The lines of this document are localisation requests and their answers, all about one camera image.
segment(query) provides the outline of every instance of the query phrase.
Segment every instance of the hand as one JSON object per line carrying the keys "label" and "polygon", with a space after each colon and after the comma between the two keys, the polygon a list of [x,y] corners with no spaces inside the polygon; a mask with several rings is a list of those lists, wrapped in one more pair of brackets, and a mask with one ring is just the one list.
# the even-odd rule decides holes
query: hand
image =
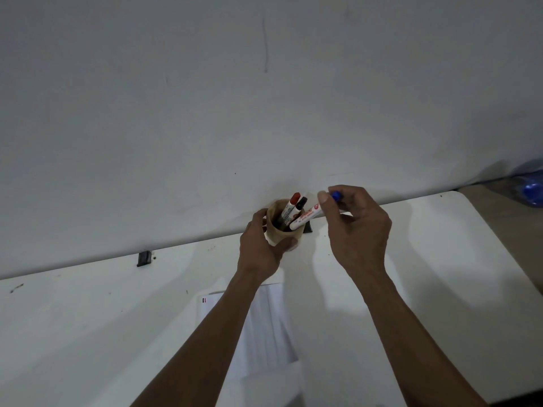
{"label": "hand", "polygon": [[[318,194],[336,260],[351,277],[360,271],[384,271],[384,251],[392,226],[387,212],[362,187],[335,185],[328,190],[343,195],[336,203],[327,192]],[[340,214],[339,209],[352,217]]]}
{"label": "hand", "polygon": [[297,243],[295,238],[283,239],[274,247],[268,243],[264,237],[266,211],[267,209],[263,208],[254,213],[253,220],[249,221],[240,238],[238,272],[251,275],[258,285],[277,271],[283,253]]}

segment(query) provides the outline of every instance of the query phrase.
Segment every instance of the white wall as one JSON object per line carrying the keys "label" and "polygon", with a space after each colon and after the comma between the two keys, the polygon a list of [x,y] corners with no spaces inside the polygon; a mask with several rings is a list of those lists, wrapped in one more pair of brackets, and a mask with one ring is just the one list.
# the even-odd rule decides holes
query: white wall
{"label": "white wall", "polygon": [[238,232],[295,190],[538,168],[542,7],[1,0],[0,277]]}

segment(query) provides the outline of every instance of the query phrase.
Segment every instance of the cup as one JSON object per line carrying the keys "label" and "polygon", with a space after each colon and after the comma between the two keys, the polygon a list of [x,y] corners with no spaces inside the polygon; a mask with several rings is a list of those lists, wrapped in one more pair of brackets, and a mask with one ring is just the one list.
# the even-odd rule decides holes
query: cup
{"label": "cup", "polygon": [[299,242],[303,234],[303,228],[305,226],[301,226],[300,228],[297,228],[294,231],[281,231],[273,225],[273,222],[275,221],[277,217],[281,215],[287,203],[288,203],[287,199],[277,200],[272,205],[269,206],[268,211],[266,212],[266,227],[267,227],[266,234],[268,235],[268,239],[274,245],[277,244],[282,239],[289,238],[289,237],[294,237]]}

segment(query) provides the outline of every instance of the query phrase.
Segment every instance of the marker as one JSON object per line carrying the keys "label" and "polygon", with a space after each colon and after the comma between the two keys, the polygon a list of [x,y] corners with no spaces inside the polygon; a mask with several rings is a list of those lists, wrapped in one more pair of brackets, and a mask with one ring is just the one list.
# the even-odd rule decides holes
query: marker
{"label": "marker", "polygon": [[296,205],[296,203],[300,199],[300,196],[301,195],[300,195],[299,192],[295,192],[294,195],[290,198],[289,202],[287,203],[287,205],[283,209],[283,212],[281,213],[281,215],[276,220],[277,227],[281,226],[281,223],[285,220],[285,218],[288,217],[290,212],[294,209],[294,206]]}
{"label": "marker", "polygon": [[[330,194],[330,196],[336,202],[338,202],[340,200],[340,198],[342,197],[341,193],[339,191],[333,191],[332,194]],[[300,228],[301,226],[303,226],[305,223],[307,223],[312,218],[318,218],[318,217],[323,217],[323,216],[324,216],[324,213],[322,212],[322,208],[317,203],[313,207],[311,207],[308,211],[306,211],[301,216],[299,216],[296,220],[291,222],[290,225],[289,225],[289,228],[292,231],[294,231],[297,228]]]}
{"label": "marker", "polygon": [[279,230],[281,231],[285,231],[288,229],[288,225],[293,222],[299,215],[300,215],[300,212],[302,211],[302,208],[303,206],[305,205],[305,203],[307,203],[307,197],[302,197],[300,199],[300,201],[298,201],[296,203],[296,205],[294,206],[294,208],[292,209],[292,211],[289,213],[289,215],[287,216],[287,218],[285,218],[283,220],[283,222],[281,223],[281,226],[279,227]]}

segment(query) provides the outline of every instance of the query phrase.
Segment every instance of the person's left hand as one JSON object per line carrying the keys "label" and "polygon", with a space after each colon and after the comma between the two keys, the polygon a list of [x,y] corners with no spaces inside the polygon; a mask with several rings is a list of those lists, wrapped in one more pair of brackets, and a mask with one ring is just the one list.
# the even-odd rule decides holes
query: person's left hand
{"label": "person's left hand", "polygon": [[263,208],[253,214],[253,220],[249,221],[240,238],[240,259],[237,270],[241,274],[253,276],[258,285],[277,271],[283,253],[293,248],[298,242],[291,237],[281,240],[276,246],[271,246],[264,236],[266,211],[267,209]]}

